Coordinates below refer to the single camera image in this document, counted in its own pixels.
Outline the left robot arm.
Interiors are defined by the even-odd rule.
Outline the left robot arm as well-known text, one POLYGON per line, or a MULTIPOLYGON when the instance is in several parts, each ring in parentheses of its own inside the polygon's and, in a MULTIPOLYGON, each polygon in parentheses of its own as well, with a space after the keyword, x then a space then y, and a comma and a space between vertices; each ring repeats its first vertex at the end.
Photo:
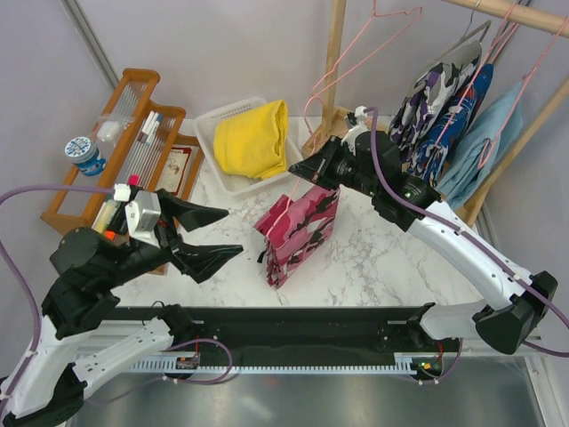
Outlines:
POLYGON ((175 304, 163 307, 122 341, 87 359, 76 357, 118 305, 116 287, 166 263, 204 282, 243 250, 240 245, 192 246, 183 241, 183 232, 225 218, 224 209, 128 184, 117 184, 108 194, 118 204, 113 223, 126 241, 116 244, 88 226, 72 229, 60 241, 51 257, 58 277, 44 301, 32 308, 34 337, 1 384, 6 426, 64 423, 137 360, 159 351, 192 350, 201 337, 189 314, 175 304))

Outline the pink hanger of yellow trousers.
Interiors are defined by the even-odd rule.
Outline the pink hanger of yellow trousers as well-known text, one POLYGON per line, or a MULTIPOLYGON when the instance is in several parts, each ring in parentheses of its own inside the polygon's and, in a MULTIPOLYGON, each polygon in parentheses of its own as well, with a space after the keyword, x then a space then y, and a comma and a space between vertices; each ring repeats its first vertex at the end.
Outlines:
POLYGON ((312 85, 309 95, 320 95, 325 102, 335 99, 333 91, 392 45, 405 37, 412 28, 421 22, 424 3, 421 1, 368 1, 369 15, 364 17, 361 26, 347 34, 345 24, 351 6, 340 8, 335 3, 332 8, 331 31, 325 55, 325 70, 312 85))

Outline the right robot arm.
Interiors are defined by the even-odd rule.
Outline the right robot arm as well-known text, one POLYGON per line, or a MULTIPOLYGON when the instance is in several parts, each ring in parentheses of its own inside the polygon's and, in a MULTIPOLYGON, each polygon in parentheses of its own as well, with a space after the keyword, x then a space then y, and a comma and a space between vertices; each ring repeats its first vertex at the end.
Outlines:
POLYGON ((397 145, 384 132, 364 131, 354 143, 333 136, 289 171, 323 189, 344 186, 368 196, 382 219, 435 249, 481 294, 478 302, 421 307, 406 330, 415 349, 447 338, 479 338, 512 355, 547 314, 557 280, 507 260, 426 182, 404 173, 397 145))

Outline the pink hanger of camouflage trousers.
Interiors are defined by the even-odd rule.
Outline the pink hanger of camouflage trousers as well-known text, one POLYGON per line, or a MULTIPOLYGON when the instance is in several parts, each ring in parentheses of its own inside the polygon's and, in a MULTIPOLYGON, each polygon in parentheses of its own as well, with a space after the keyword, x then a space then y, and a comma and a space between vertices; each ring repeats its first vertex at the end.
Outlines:
MULTIPOLYGON (((309 149, 310 155, 313 155, 316 153, 317 142, 318 142, 316 129, 310 124, 309 115, 308 115, 309 106, 314 101, 318 101, 322 107, 325 106, 325 103, 321 99, 320 95, 311 95, 310 98, 307 100, 305 107, 304 107, 304 110, 303 110, 302 119, 303 119, 304 125, 306 126, 308 134, 309 134, 308 142, 312 143, 311 148, 309 149)), ((297 188, 299 188, 300 184, 301 184, 301 179, 298 178, 297 181, 295 182, 294 186, 293 186, 292 191, 288 195, 288 200, 284 206, 284 211, 277 216, 277 218, 273 221, 273 223, 271 224, 271 226, 267 230, 267 233, 265 235, 265 239, 266 239, 267 244, 270 244, 271 234, 273 233, 273 231, 276 228, 276 226, 278 225, 278 223, 288 213, 288 211, 290 209, 290 205, 292 204, 292 202, 294 200, 294 196, 295 196, 295 193, 297 191, 297 188)))

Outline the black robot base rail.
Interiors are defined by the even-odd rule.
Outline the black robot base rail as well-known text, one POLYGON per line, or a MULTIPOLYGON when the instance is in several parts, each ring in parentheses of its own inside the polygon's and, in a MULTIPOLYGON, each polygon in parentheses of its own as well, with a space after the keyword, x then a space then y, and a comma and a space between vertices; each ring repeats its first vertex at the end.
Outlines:
POLYGON ((450 355, 456 339, 434 340, 420 329, 422 307, 198 308, 186 307, 192 337, 226 345, 198 347, 201 367, 379 367, 398 353, 450 355))

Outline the pink camouflage trousers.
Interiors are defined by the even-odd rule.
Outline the pink camouflage trousers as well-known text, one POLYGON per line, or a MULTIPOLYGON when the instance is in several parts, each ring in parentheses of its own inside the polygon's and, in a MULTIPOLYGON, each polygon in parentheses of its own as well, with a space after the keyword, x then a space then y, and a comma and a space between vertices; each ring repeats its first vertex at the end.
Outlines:
POLYGON ((269 286, 281 287, 332 235, 340 194, 314 186, 295 201, 283 195, 255 223, 266 242, 258 262, 269 286))

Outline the yellow trousers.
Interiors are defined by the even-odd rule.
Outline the yellow trousers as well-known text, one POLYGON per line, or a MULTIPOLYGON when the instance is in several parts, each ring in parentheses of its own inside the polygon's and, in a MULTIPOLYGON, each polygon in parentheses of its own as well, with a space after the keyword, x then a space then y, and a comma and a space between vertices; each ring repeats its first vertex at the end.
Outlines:
POLYGON ((283 100, 222 120, 216 126, 214 157, 222 172, 267 180, 287 169, 288 105, 283 100))

